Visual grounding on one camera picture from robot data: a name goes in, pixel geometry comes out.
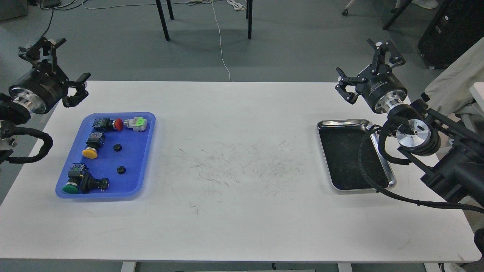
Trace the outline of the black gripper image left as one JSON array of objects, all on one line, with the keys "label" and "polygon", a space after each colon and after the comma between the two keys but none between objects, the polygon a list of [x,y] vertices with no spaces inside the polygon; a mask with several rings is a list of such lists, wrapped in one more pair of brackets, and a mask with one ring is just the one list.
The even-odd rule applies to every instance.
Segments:
[{"label": "black gripper image left", "polygon": [[[9,115],[29,115],[32,112],[44,115],[60,100],[64,107],[76,107],[89,95],[86,82],[91,73],[83,73],[76,81],[70,81],[58,69],[56,50],[66,41],[66,38],[48,40],[41,37],[29,48],[19,47],[18,56],[29,62],[33,69],[9,88],[9,95],[13,98],[8,103]],[[68,96],[69,88],[74,88],[76,93]]]}]

